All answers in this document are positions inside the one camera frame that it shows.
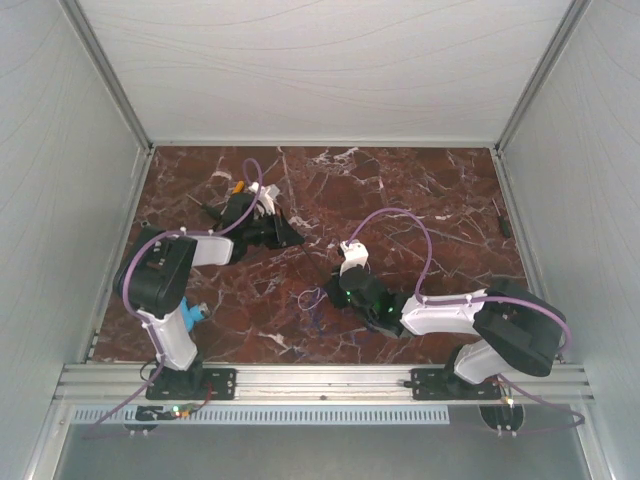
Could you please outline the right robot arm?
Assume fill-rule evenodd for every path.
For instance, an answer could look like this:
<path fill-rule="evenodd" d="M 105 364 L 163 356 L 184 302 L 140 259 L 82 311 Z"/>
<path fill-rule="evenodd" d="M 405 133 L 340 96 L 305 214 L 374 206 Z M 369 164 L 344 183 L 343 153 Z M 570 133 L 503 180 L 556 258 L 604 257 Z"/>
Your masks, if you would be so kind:
<path fill-rule="evenodd" d="M 442 373 L 445 391 L 465 397 L 489 377 L 516 370 L 550 374 L 557 354 L 571 341 L 566 317 L 507 280 L 458 295 L 418 297 L 392 292 L 362 266 L 336 269 L 323 286 L 331 304 L 350 308 L 371 329 L 394 338 L 436 333 L 475 335 Z"/>

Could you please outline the black zip tie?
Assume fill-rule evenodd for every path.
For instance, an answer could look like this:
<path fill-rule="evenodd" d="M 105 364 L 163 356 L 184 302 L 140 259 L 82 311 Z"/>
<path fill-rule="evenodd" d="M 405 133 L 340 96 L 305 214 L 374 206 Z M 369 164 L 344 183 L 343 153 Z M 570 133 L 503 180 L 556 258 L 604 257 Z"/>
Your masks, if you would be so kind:
<path fill-rule="evenodd" d="M 315 257 L 306 249 L 304 245 L 300 246 L 300 249 L 304 253 L 306 259 L 312 265 L 314 271 L 318 274 L 319 283 L 324 285 L 331 279 L 331 271 L 327 270 L 323 265 L 321 265 Z"/>

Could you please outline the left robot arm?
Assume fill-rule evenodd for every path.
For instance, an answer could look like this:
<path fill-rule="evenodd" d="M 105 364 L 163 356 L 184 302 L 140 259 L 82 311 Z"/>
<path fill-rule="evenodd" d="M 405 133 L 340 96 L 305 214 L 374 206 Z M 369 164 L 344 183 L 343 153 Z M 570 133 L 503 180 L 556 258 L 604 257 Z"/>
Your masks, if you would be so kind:
<path fill-rule="evenodd" d="M 191 331 L 211 315 L 211 309 L 206 303 L 188 304 L 185 293 L 193 268 L 236 264 L 251 246 L 280 250 L 305 243 L 276 204 L 276 196 L 266 188 L 259 193 L 234 193 L 222 209 L 205 205 L 214 224 L 200 234 L 153 226 L 139 234 L 113 287 L 141 320 L 156 350 L 154 387 L 173 388 L 180 396 L 193 398 L 206 383 Z"/>

